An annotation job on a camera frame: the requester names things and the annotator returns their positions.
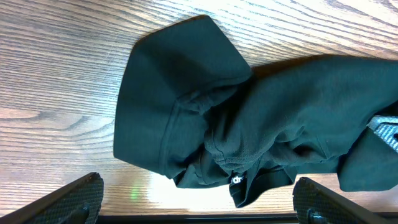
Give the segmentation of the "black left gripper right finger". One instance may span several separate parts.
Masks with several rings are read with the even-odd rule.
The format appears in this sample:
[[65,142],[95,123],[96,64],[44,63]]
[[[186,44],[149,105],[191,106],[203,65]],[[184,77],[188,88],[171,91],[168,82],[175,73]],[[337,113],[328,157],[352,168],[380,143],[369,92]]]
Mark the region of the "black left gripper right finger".
[[293,190],[293,205],[300,224],[391,224],[384,218],[348,200],[307,177]]

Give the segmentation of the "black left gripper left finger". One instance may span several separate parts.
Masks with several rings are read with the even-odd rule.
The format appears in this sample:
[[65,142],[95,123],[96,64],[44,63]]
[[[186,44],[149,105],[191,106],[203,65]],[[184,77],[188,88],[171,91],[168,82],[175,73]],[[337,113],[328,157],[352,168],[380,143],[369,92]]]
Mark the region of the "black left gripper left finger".
[[104,180],[91,172],[1,217],[5,224],[95,224],[104,197]]

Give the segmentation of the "black t-shirt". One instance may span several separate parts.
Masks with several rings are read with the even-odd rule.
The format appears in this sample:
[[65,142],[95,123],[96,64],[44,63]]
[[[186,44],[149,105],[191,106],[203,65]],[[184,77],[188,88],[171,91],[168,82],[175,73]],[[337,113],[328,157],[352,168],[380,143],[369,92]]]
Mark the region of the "black t-shirt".
[[322,55],[251,68],[198,16],[134,44],[114,156],[179,188],[228,185],[237,207],[299,174],[384,191],[397,185],[397,153],[369,123],[396,114],[396,61]]

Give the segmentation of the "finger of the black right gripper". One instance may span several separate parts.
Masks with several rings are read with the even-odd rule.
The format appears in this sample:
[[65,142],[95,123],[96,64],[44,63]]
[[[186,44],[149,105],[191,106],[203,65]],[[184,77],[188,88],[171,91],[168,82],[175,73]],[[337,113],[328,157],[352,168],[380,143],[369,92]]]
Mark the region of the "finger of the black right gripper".
[[397,152],[397,117],[375,115],[368,123],[373,133]]

